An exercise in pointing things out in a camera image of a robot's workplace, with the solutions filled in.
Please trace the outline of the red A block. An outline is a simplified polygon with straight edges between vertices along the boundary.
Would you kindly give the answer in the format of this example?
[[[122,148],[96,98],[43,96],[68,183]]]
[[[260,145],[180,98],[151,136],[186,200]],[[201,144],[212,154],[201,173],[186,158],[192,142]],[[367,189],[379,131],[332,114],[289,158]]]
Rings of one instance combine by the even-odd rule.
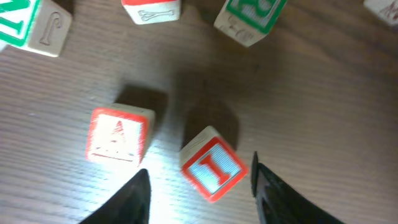
[[[106,165],[138,167],[149,148],[155,111],[120,103],[93,110],[85,156]]]

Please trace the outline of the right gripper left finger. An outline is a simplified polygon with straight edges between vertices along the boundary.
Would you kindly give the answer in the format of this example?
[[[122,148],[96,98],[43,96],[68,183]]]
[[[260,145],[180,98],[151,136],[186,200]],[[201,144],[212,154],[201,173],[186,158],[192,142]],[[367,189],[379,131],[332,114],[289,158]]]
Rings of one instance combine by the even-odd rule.
[[[149,173],[141,169],[80,224],[148,224],[150,199]]]

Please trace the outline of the red I block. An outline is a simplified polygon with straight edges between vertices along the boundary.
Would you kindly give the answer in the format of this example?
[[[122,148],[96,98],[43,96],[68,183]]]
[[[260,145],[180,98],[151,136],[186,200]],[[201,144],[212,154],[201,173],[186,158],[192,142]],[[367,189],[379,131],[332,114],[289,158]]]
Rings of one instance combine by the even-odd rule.
[[[210,203],[217,202],[248,173],[248,167],[212,126],[182,147],[180,170]]]

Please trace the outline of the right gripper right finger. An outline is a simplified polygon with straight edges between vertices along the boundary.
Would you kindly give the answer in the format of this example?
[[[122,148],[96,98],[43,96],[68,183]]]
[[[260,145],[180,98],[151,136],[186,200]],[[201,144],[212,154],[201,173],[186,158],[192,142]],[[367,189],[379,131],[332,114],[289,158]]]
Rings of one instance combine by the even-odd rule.
[[[259,162],[257,152],[253,155],[251,165],[251,191],[256,199],[260,223],[342,224],[342,221],[307,200]]]

